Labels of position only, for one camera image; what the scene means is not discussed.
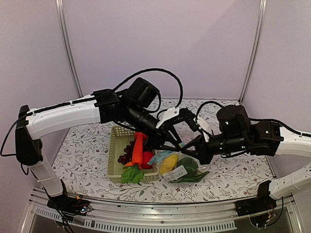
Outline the yellow corn cob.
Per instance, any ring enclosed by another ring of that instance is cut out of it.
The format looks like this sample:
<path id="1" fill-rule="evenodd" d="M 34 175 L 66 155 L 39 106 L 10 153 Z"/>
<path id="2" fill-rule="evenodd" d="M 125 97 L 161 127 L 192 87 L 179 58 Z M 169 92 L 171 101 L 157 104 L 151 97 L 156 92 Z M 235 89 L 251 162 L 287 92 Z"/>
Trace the yellow corn cob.
<path id="1" fill-rule="evenodd" d="M 168 173 L 172 170 L 174 170 L 175 166 L 177 165 L 177 162 L 179 160 L 178 154 L 172 154 L 169 157 L 165 158 L 161 167 L 160 167 L 160 174 L 163 175 L 165 173 Z"/>

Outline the clear zip bag blue zipper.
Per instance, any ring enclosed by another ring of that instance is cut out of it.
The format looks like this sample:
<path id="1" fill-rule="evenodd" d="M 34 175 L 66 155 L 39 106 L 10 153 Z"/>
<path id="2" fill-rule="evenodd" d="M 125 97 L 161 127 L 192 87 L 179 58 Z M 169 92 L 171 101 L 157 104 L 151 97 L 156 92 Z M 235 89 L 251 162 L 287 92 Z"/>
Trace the clear zip bag blue zipper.
<path id="1" fill-rule="evenodd" d="M 183 166 L 176 167 L 177 166 L 176 165 L 174 170 L 161 175 L 160 172 L 159 172 L 160 171 L 160 167 L 161 167 L 161 165 L 162 165 L 162 163 L 163 163 L 165 158 L 169 157 L 172 154 L 178 154 L 178 156 L 179 156 L 180 153 L 181 152 L 173 152 L 173 151 L 165 151 L 165 150 L 164 151 L 160 151 L 159 153 L 157 153 L 157 154 L 155 154 L 153 156 L 153 158 L 149 161 L 148 164 L 151 165 L 152 167 L 156 168 L 158 170 L 159 177 L 163 178 L 166 182 L 169 183 L 169 181 L 174 181 L 174 180 L 177 180 L 178 178 L 184 177 L 187 174 L 186 170 L 184 169 Z M 206 166 L 204 166 L 204 165 L 198 165 L 198 166 L 199 167 L 198 167 L 197 174 L 208 171 Z"/>

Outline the orange carrot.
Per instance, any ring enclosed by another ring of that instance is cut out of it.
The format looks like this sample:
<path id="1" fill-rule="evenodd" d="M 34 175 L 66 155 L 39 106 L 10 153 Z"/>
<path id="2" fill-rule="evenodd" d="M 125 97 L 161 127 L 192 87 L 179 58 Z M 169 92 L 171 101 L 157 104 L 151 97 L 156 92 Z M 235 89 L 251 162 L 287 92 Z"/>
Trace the orange carrot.
<path id="1" fill-rule="evenodd" d="M 141 132 L 135 133 L 135 144 L 132 153 L 132 161 L 128 162 L 125 167 L 138 165 L 138 167 L 141 168 L 143 163 L 143 144 L 144 140 L 147 138 L 148 137 Z"/>

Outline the purple eggplant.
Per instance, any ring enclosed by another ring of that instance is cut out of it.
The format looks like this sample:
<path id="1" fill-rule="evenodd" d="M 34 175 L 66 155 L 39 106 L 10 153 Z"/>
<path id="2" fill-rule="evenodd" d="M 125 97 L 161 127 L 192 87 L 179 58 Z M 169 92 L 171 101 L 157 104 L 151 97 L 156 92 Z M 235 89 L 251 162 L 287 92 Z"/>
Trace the purple eggplant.
<path id="1" fill-rule="evenodd" d="M 174 181 L 169 181 L 169 183 L 198 183 L 200 182 L 206 175 L 209 174 L 209 171 L 198 173 L 191 177 L 181 177 Z"/>

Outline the dark red grape bunch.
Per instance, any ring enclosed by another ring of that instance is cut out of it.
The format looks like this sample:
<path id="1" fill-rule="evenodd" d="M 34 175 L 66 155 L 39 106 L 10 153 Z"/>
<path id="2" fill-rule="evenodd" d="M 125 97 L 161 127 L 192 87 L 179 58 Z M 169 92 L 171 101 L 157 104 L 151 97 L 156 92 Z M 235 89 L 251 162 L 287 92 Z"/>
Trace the dark red grape bunch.
<path id="1" fill-rule="evenodd" d="M 132 161 L 135 140 L 129 141 L 129 144 L 123 149 L 123 154 L 118 158 L 118 162 L 125 165 Z"/>

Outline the green pepper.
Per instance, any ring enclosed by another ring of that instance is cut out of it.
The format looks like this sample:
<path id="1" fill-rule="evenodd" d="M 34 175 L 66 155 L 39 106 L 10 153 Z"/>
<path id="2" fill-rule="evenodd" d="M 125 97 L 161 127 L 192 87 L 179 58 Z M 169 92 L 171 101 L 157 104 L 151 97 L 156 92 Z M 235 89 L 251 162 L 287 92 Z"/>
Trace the green pepper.
<path id="1" fill-rule="evenodd" d="M 197 174 L 198 164 L 192 157 L 184 157 L 177 162 L 177 166 L 183 166 L 187 174 L 184 177 L 192 177 Z"/>

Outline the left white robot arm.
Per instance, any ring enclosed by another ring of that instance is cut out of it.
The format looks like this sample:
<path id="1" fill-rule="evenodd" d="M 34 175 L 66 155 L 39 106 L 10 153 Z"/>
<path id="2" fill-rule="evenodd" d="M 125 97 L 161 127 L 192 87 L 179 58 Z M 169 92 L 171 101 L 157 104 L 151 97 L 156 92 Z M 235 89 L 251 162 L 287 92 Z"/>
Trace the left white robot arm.
<path id="1" fill-rule="evenodd" d="M 127 123 L 131 130 L 148 136 L 155 149 L 166 142 L 178 150 L 179 136 L 173 128 L 173 118 L 181 115 L 179 106 L 163 111 L 157 119 L 147 110 L 154 91 L 135 95 L 130 89 L 115 92 L 112 89 L 95 91 L 90 95 L 44 108 L 30 109 L 24 105 L 19 110 L 15 128 L 17 160 L 33 173 L 45 189 L 51 207 L 67 211 L 88 205 L 88 201 L 68 196 L 64 182 L 59 178 L 42 152 L 42 138 L 86 124 Z"/>

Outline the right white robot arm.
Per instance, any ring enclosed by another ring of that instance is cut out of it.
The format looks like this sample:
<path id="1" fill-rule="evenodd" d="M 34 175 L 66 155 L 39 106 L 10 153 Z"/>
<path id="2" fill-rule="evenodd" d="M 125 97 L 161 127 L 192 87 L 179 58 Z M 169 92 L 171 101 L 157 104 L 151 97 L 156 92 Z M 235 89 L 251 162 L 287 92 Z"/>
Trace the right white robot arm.
<path id="1" fill-rule="evenodd" d="M 298 132 L 277 120 L 257 120 L 256 124 L 233 126 L 226 122 L 221 134 L 212 135 L 209 140 L 198 136 L 182 149 L 182 153 L 192 156 L 207 165 L 214 155 L 249 153 L 251 155 L 297 155 L 310 157 L 311 135 Z M 261 212 L 270 204 L 291 192 L 311 183 L 311 165 L 292 172 L 279 179 L 272 179 L 259 185 L 257 196 L 251 207 Z"/>

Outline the red apple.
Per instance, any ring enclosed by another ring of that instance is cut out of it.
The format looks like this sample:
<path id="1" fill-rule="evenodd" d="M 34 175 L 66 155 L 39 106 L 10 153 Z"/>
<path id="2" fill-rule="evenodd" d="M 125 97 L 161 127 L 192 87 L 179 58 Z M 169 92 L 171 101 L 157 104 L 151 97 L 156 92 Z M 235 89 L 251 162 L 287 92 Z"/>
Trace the red apple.
<path id="1" fill-rule="evenodd" d="M 151 151 L 144 151 L 143 152 L 143 161 L 142 161 L 142 165 L 141 167 L 143 169 L 152 169 L 153 167 L 151 165 L 149 165 L 149 161 L 153 158 L 154 153 L 152 153 Z"/>

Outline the green leafy vegetable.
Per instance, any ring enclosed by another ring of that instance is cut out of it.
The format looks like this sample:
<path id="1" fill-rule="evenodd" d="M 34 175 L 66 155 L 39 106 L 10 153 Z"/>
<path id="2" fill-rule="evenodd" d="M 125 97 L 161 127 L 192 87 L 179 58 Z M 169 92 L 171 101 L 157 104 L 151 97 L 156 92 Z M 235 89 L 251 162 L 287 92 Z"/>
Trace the green leafy vegetable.
<path id="1" fill-rule="evenodd" d="M 139 183 L 144 177 L 138 165 L 124 166 L 121 174 L 121 183 Z"/>

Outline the front aluminium rail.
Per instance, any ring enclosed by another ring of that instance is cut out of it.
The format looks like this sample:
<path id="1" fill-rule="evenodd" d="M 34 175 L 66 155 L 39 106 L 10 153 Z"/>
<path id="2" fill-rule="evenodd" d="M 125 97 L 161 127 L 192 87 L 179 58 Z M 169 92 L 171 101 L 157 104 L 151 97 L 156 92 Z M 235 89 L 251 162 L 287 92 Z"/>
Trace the front aluminium rail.
<path id="1" fill-rule="evenodd" d="M 272 222 L 263 226 L 269 212 L 238 216 L 231 201 L 148 204 L 90 199 L 91 211 L 84 216 L 65 216 L 49 208 L 42 193 L 31 196 L 31 229 L 52 232 L 55 221 L 66 233 L 296 233 L 289 203 L 272 212 Z"/>

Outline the right aluminium frame post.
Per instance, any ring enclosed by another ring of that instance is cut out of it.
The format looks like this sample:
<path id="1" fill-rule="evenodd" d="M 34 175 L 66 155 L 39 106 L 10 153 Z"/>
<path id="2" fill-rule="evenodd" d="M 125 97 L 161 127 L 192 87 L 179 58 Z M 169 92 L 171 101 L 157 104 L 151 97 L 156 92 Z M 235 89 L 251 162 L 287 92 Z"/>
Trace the right aluminium frame post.
<path id="1" fill-rule="evenodd" d="M 257 58 L 257 54 L 258 54 L 259 46 L 260 46 L 262 30 L 264 27 L 267 2 L 268 2 L 267 0 L 259 1 L 259 11 L 258 11 L 258 19 L 257 19 L 257 24 L 256 24 L 256 30 L 255 30 L 255 37 L 254 37 L 254 41 L 253 41 L 253 45 L 251 49 L 250 59 L 249 59 L 247 69 L 246 69 L 245 78 L 244 78 L 243 85 L 242 85 L 242 90 L 241 90 L 240 97 L 239 97 L 240 104 L 243 104 L 243 102 L 245 101 L 248 87 L 250 85 L 253 70 L 255 67 L 256 58 Z"/>

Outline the aluminium frame post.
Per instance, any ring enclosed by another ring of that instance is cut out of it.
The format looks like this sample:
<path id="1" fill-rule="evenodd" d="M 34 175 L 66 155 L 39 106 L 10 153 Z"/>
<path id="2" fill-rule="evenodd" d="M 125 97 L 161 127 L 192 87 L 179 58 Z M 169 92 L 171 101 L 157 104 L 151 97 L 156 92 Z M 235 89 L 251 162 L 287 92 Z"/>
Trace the aluminium frame post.
<path id="1" fill-rule="evenodd" d="M 72 49 L 70 46 L 69 33 L 68 33 L 66 18 L 65 18 L 64 3 L 62 0 L 56 0 L 55 6 L 56 6 L 56 12 L 58 16 L 60 33 L 61 33 L 61 37 L 62 37 L 62 41 L 64 45 L 65 55 L 66 55 L 68 66 L 69 66 L 69 71 L 72 77 L 73 85 L 77 93 L 77 96 L 80 98 L 83 96 L 83 91 L 81 88 L 80 80 L 79 80 L 75 62 L 74 62 L 74 57 L 72 54 Z"/>
<path id="2" fill-rule="evenodd" d="M 242 90 L 241 90 L 240 97 L 239 97 L 240 104 L 243 104 L 243 102 L 245 101 L 248 87 L 250 85 L 253 70 L 255 67 L 256 58 L 257 58 L 257 54 L 258 54 L 259 46 L 260 46 L 262 30 L 264 27 L 267 2 L 268 2 L 267 0 L 259 1 L 259 11 L 258 11 L 258 19 L 257 19 L 257 24 L 256 24 L 256 30 L 255 30 L 255 37 L 254 37 L 254 41 L 253 41 L 253 45 L 251 49 L 250 59 L 249 59 L 247 69 L 246 69 L 245 78 L 244 78 L 243 85 L 242 85 Z"/>

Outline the left aluminium frame post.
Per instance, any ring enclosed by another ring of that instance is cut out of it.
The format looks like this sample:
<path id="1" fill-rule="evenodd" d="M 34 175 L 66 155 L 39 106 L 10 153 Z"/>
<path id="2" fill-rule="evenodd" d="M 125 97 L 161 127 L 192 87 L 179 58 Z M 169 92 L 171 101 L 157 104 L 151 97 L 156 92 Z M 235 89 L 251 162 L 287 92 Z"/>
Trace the left aluminium frame post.
<path id="1" fill-rule="evenodd" d="M 56 0 L 55 6 L 56 6 L 56 12 L 58 16 L 60 33 L 61 33 L 61 37 L 62 37 L 62 41 L 64 45 L 65 55 L 66 55 L 68 66 L 69 66 L 69 71 L 72 77 L 73 85 L 77 93 L 77 96 L 80 98 L 83 96 L 83 91 L 81 88 L 80 80 L 79 80 L 75 62 L 74 62 L 74 57 L 72 54 L 72 49 L 70 46 L 69 33 L 68 33 L 66 18 L 65 18 L 64 3 L 62 0 Z"/>

